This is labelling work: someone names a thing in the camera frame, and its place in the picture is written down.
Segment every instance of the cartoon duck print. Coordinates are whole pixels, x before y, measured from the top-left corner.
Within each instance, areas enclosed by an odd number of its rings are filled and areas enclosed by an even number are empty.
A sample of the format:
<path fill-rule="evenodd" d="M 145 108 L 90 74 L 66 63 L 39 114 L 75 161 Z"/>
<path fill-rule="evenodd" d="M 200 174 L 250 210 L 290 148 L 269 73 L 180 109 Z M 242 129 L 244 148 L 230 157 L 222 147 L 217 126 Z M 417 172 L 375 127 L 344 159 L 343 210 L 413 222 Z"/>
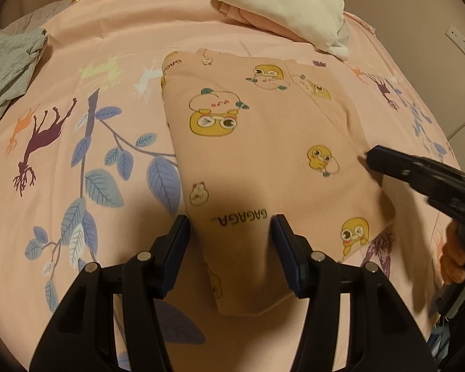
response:
<path fill-rule="evenodd" d="M 222 287 L 221 279 L 215 274 L 207 265 L 208 275 L 210 277 L 210 283 L 212 284 L 212 289 L 214 290 L 215 299 L 222 298 Z"/>
<path fill-rule="evenodd" d="M 189 120 L 191 131 L 200 136 L 221 137 L 231 134 L 237 127 L 237 114 L 240 109 L 250 109 L 229 91 L 201 90 L 189 102 L 194 111 Z"/>
<path fill-rule="evenodd" d="M 200 206 L 208 201 L 208 190 L 204 182 L 196 183 L 189 194 L 189 201 L 193 206 Z"/>
<path fill-rule="evenodd" d="M 278 66 L 272 64 L 256 66 L 253 69 L 253 74 L 255 74 L 253 78 L 247 78 L 246 80 L 251 81 L 262 89 L 285 90 L 290 86 L 289 82 L 284 79 L 283 71 Z"/>
<path fill-rule="evenodd" d="M 365 245 L 368 242 L 369 227 L 368 222 L 363 218 L 350 218 L 341 228 L 341 239 L 343 240 L 343 259 L 348 256 L 352 246 L 360 242 Z"/>
<path fill-rule="evenodd" d="M 204 66 L 210 66 L 214 62 L 214 59 L 211 58 L 211 57 L 206 56 L 205 53 L 207 53 L 207 49 L 205 49 L 203 51 L 203 53 L 202 53 L 202 56 L 204 57 L 204 60 L 202 61 L 202 63 L 203 63 Z"/>
<path fill-rule="evenodd" d="M 323 99 L 331 100 L 331 94 L 323 86 L 313 83 L 308 78 L 306 78 L 306 76 L 304 76 L 303 74 L 298 75 L 296 77 L 299 78 L 299 83 L 301 85 L 301 88 L 309 95 L 315 98 L 323 98 Z"/>
<path fill-rule="evenodd" d="M 322 173 L 323 177 L 339 172 L 339 164 L 332 156 L 331 151 L 324 145 L 314 145 L 306 153 L 312 169 Z"/>

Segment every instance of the leaf print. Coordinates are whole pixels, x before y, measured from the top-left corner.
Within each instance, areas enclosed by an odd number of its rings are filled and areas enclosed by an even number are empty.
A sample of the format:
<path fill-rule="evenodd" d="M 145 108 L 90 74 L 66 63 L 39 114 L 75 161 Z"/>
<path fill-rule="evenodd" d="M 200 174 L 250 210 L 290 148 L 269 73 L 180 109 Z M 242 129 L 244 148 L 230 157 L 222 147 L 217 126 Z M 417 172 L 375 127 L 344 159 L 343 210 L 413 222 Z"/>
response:
<path fill-rule="evenodd" d="M 106 106 L 105 108 L 101 108 L 100 110 L 98 110 L 95 113 L 95 117 L 98 120 L 107 120 L 121 113 L 122 109 L 118 108 L 117 106 Z"/>
<path fill-rule="evenodd" d="M 85 174 L 86 194 L 95 203 L 112 208 L 124 205 L 114 178 L 105 169 L 95 169 Z"/>
<path fill-rule="evenodd" d="M 35 238 L 38 242 L 42 243 L 43 245 L 48 243 L 48 235 L 43 228 L 33 227 L 33 233 L 35 234 Z"/>
<path fill-rule="evenodd" d="M 40 254 L 43 252 L 42 245 L 40 242 L 36 240 L 36 238 L 31 239 L 26 246 L 26 250 L 24 251 L 25 256 L 29 260 L 35 260 L 40 257 Z"/>
<path fill-rule="evenodd" d="M 119 147 L 115 147 L 109 150 L 107 154 L 105 154 L 105 159 L 104 159 L 105 166 L 110 166 L 110 165 L 115 164 L 117 162 L 117 159 L 119 158 L 119 155 L 120 155 Z"/>
<path fill-rule="evenodd" d="M 129 180 L 133 170 L 134 159 L 129 151 L 124 150 L 117 159 L 117 172 L 124 180 Z"/>
<path fill-rule="evenodd" d="M 84 230 L 84 243 L 90 248 L 93 255 L 96 255 L 98 251 L 97 225 L 95 224 L 93 216 L 88 211 L 84 213 L 82 225 Z"/>
<path fill-rule="evenodd" d="M 119 354 L 117 357 L 117 363 L 119 368 L 131 371 L 131 366 L 129 366 L 129 354 L 127 354 L 127 351 Z"/>
<path fill-rule="evenodd" d="M 134 144 L 136 147 L 147 147 L 149 145 L 152 145 L 157 139 L 157 135 L 155 133 L 146 133 L 143 134 L 140 138 L 136 140 L 136 144 Z"/>
<path fill-rule="evenodd" d="M 72 232 L 71 240 L 69 242 L 69 262 L 71 267 L 76 269 L 78 267 L 78 260 L 84 251 L 84 229 L 83 224 L 79 224 Z"/>
<path fill-rule="evenodd" d="M 174 166 L 164 157 L 155 157 L 146 172 L 150 191 L 171 214 L 175 214 L 181 201 L 181 183 Z"/>
<path fill-rule="evenodd" d="M 60 239 L 63 245 L 68 245 L 72 232 L 81 223 L 86 210 L 85 198 L 77 198 L 72 202 L 64 214 L 62 225 L 60 226 Z"/>
<path fill-rule="evenodd" d="M 155 300 L 155 311 L 164 341 L 175 344 L 205 344 L 201 330 L 184 313 L 163 300 Z"/>
<path fill-rule="evenodd" d="M 86 262 L 83 259 L 78 259 L 78 271 L 81 272 L 81 270 L 86 266 Z"/>
<path fill-rule="evenodd" d="M 46 304 L 48 305 L 48 309 L 50 312 L 55 312 L 55 309 L 58 307 L 58 296 L 57 291 L 55 289 L 55 284 L 52 280 L 48 280 L 45 285 L 45 297 L 46 297 Z"/>
<path fill-rule="evenodd" d="M 88 122 L 88 113 L 83 114 L 83 117 L 78 120 L 74 127 L 74 131 L 78 131 L 83 125 Z"/>
<path fill-rule="evenodd" d="M 79 140 L 74 152 L 72 153 L 71 167 L 76 166 L 84 158 L 91 144 L 91 135 L 88 137 L 83 137 Z"/>
<path fill-rule="evenodd" d="M 53 264 L 51 262 L 46 263 L 42 270 L 42 276 L 48 277 L 51 274 L 52 269 Z"/>

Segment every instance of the gray cloth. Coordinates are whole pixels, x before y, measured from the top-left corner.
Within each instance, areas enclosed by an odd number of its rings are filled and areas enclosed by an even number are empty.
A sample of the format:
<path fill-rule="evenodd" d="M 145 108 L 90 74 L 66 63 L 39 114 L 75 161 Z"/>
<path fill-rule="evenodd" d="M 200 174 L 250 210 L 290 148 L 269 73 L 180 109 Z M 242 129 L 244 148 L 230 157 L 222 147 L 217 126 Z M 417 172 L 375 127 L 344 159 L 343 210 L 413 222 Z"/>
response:
<path fill-rule="evenodd" d="M 0 119 L 10 101 L 24 95 L 47 45 L 45 29 L 0 34 Z"/>

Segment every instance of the power outlet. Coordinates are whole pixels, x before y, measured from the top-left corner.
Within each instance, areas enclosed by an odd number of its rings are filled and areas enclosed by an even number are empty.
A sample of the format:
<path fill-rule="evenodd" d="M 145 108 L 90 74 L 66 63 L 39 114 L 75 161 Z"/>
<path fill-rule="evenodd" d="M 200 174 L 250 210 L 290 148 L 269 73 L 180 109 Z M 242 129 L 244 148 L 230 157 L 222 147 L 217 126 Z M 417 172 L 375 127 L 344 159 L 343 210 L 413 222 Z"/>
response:
<path fill-rule="evenodd" d="M 447 37 L 449 37 L 453 43 L 460 48 L 460 50 L 465 54 L 465 38 L 460 32 L 458 32 L 453 25 L 450 25 L 446 31 Z"/>

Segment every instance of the folded white towel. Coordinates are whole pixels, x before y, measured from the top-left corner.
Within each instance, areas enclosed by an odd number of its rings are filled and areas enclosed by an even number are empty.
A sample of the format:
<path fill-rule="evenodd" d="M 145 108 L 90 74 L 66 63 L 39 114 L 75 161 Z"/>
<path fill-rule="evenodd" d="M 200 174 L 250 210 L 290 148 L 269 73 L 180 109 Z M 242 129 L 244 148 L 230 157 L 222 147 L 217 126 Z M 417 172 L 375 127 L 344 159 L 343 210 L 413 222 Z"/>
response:
<path fill-rule="evenodd" d="M 345 0 L 219 0 L 261 15 L 296 33 L 316 48 L 347 60 L 343 27 Z"/>

